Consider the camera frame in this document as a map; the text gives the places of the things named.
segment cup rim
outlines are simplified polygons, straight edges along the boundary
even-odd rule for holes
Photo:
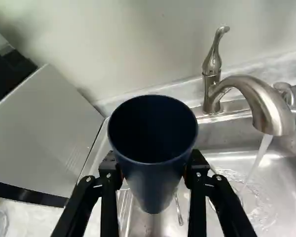
[[[122,154],[114,145],[113,145],[113,142],[112,142],[112,140],[111,140],[111,136],[110,136],[110,133],[109,133],[109,128],[110,128],[110,123],[111,123],[111,117],[114,115],[114,113],[124,104],[124,103],[126,103],[126,102],[128,102],[128,101],[130,101],[130,100],[133,100],[133,99],[138,99],[138,98],[140,98],[140,97],[146,97],[146,96],[159,96],[159,97],[167,97],[167,98],[170,98],[170,99],[173,99],[173,100],[176,100],[176,101],[178,101],[178,102],[180,102],[184,107],[186,107],[187,108],[187,110],[192,114],[192,117],[194,118],[194,121],[195,121],[195,136],[194,136],[194,138],[193,138],[193,140],[192,140],[192,142],[191,142],[191,145],[183,152],[183,153],[181,153],[179,156],[176,156],[176,157],[173,157],[173,158],[171,158],[171,159],[169,159],[169,160],[166,160],[166,161],[161,161],[161,162],[154,162],[154,163],[146,163],[146,162],[141,162],[141,161],[137,161],[137,160],[133,160],[133,159],[130,159],[130,158],[128,158],[127,156],[125,156],[124,154]],[[194,146],[194,144],[195,144],[195,141],[196,141],[196,139],[197,139],[197,136],[198,136],[198,123],[197,123],[197,119],[196,119],[196,117],[195,117],[195,115],[194,115],[194,113],[192,112],[192,110],[184,103],[184,102],[182,102],[181,100],[178,100],[178,99],[176,99],[176,98],[173,98],[173,97],[171,97],[171,96],[167,96],[167,95],[158,95],[158,94],[146,94],[146,95],[139,95],[139,96],[135,96],[135,97],[133,97],[133,98],[130,98],[130,99],[128,99],[128,100],[126,100],[126,101],[124,101],[123,103],[121,103],[114,111],[113,111],[113,113],[111,114],[111,116],[109,117],[110,119],[109,119],[109,122],[108,122],[108,128],[107,128],[107,133],[108,133],[108,139],[109,139],[109,141],[110,141],[110,144],[111,144],[111,146],[112,146],[112,148],[113,148],[113,152],[114,153],[118,153],[120,156],[122,156],[124,159],[126,159],[127,161],[129,161],[129,162],[132,162],[132,163],[136,163],[136,164],[141,164],[141,165],[160,165],[160,164],[167,164],[167,163],[172,163],[172,162],[174,162],[174,161],[176,161],[176,160],[178,160],[178,159],[180,159],[182,156],[184,156],[187,152],[189,152],[192,148],[193,148],[193,146]]]

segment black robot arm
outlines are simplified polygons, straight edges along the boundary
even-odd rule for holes
[[[238,196],[222,175],[208,177],[209,164],[199,150],[193,150],[185,168],[185,185],[191,190],[187,237],[205,237],[206,202],[215,206],[225,237],[257,237]],[[123,177],[110,152],[99,166],[100,177],[83,177],[75,187],[52,237],[82,237],[93,206],[101,197],[101,237],[119,237],[116,191]]]

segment water splash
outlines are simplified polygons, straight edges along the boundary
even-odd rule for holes
[[[268,146],[270,145],[272,139],[273,139],[272,135],[265,134],[263,136],[263,139],[261,141],[261,145],[260,145],[256,160],[255,160],[253,166],[251,167],[251,169],[250,169],[250,171],[249,171],[249,173],[248,173],[248,175],[247,175],[247,177],[246,177],[246,179],[244,181],[244,185],[241,188],[241,190],[239,192],[239,195],[241,195],[243,193],[245,187],[248,184],[248,181],[250,180],[250,178],[253,175],[254,171],[258,168],[258,166],[259,166],[263,156],[265,155],[266,150],[267,150]]]

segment faucet spout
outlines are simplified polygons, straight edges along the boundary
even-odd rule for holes
[[[248,75],[229,76],[212,84],[205,95],[203,110],[212,114],[220,110],[221,98],[235,87],[248,101],[253,126],[266,134],[282,136],[295,129],[295,118],[281,95],[267,83]]]

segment faucet handle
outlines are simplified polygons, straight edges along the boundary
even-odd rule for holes
[[[206,76],[217,75],[221,72],[222,59],[219,55],[218,47],[222,36],[230,30],[229,26],[221,26],[216,30],[215,38],[207,57],[203,62],[203,74]]]

